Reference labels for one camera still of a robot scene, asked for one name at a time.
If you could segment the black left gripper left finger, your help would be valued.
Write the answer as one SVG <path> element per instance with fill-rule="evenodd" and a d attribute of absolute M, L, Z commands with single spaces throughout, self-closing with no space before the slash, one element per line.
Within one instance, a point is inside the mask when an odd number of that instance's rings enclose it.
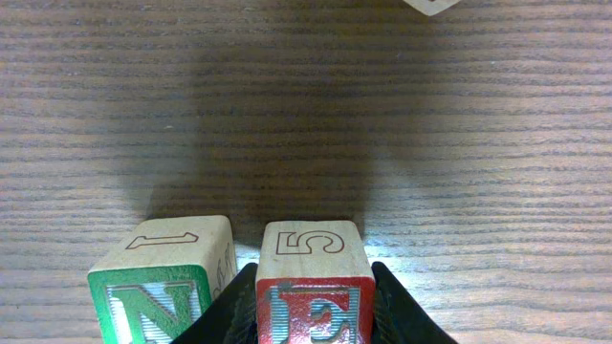
<path fill-rule="evenodd" d="M 221 294 L 171 344 L 257 344 L 255 275 L 246 264 Z"/>

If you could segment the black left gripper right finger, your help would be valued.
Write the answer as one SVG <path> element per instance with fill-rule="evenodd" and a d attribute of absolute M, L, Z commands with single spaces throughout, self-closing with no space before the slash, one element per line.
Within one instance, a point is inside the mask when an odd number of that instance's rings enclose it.
<path fill-rule="evenodd" d="M 374 262 L 376 280 L 372 344 L 457 344 L 421 308 L 382 262 Z"/>

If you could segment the red E block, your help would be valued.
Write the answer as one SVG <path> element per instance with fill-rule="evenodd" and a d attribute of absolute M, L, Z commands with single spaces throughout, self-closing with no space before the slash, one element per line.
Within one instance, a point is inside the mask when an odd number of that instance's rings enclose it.
<path fill-rule="evenodd" d="M 350 221 L 266 225 L 255 277 L 258 341 L 371 341 L 373 271 Z"/>

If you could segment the green N block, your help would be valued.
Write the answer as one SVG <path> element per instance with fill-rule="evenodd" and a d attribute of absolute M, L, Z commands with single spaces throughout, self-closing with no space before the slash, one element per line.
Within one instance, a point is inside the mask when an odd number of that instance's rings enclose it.
<path fill-rule="evenodd" d="M 88 272 L 106 343 L 169 343 L 190 327 L 237 271 L 223 215 L 148 220 Z"/>

